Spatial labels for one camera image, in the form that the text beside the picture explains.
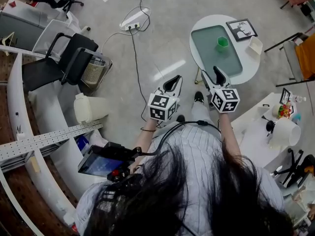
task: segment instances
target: power strip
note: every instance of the power strip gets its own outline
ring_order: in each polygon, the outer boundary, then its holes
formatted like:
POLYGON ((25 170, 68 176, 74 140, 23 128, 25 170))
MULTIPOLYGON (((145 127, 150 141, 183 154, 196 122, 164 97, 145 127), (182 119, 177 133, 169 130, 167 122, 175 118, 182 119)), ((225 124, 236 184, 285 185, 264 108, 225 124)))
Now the power strip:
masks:
POLYGON ((131 27, 130 28, 131 30, 135 29, 135 28, 139 29, 140 28, 140 23, 133 23, 133 24, 130 24, 130 25, 125 25, 125 31, 129 30, 129 26, 131 27))

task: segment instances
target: long black hair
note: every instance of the long black hair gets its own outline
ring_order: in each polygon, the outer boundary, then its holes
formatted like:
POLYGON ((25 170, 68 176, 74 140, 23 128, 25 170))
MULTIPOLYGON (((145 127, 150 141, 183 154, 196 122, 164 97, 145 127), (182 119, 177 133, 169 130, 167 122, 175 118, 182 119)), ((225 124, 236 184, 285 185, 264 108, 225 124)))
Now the long black hair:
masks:
MULTIPOLYGON (((230 156, 224 142, 214 155, 208 190, 209 224, 214 236, 292 236, 288 216, 276 210, 259 190, 253 163, 230 156)), ((178 147, 169 146, 142 168, 143 178, 131 193, 104 185, 94 201, 84 236, 180 235, 188 204, 187 168, 178 147), (167 176, 165 167, 171 169, 167 176)))

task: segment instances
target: person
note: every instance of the person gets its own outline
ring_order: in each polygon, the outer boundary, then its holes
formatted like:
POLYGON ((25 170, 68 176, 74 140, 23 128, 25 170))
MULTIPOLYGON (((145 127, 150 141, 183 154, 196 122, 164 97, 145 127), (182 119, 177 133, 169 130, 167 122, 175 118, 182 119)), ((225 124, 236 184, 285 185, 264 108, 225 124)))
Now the person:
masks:
MULTIPOLYGON (((213 124, 201 92, 191 113, 213 124)), ((156 125, 146 122, 135 147, 156 150, 169 129, 157 136, 156 125)), ((138 185, 116 191, 110 191, 113 183, 92 185, 77 206, 80 235, 292 236, 279 188, 265 169, 241 156, 228 114, 220 114, 220 131, 183 125, 158 155, 137 158, 131 173, 142 174, 138 185)))

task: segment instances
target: green cup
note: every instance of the green cup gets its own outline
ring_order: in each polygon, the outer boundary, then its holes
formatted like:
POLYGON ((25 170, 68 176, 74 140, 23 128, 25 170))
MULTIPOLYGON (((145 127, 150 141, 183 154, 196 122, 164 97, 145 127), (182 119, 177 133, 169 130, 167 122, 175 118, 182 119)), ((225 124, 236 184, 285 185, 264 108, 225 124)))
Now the green cup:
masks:
POLYGON ((217 38, 218 44, 216 46, 216 50, 221 53, 228 49, 228 39, 225 37, 217 38))

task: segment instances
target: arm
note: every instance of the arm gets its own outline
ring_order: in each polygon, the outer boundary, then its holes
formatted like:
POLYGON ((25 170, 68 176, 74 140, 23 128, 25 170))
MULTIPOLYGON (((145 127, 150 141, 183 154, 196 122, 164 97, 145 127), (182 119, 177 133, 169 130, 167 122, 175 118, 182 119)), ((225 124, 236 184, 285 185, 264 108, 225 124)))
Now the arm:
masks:
MULTIPOLYGON (((157 120, 153 120, 153 119, 148 119, 148 121, 146 122, 146 125, 144 126, 143 129, 145 130, 155 130, 157 128, 157 120)), ((154 132, 149 132, 149 131, 144 131, 142 130, 137 142, 135 144, 135 147, 141 147, 142 152, 146 153, 149 150, 149 147, 151 145, 151 141, 152 141, 152 137, 153 137, 154 132)), ((130 165, 130 173, 133 173, 134 168, 142 161, 142 159, 145 156, 138 156, 135 159, 135 162, 133 164, 130 165)))
POLYGON ((236 141, 231 122, 227 114, 220 114, 220 127, 222 141, 225 141, 227 151, 231 156, 241 156, 240 147, 236 141))

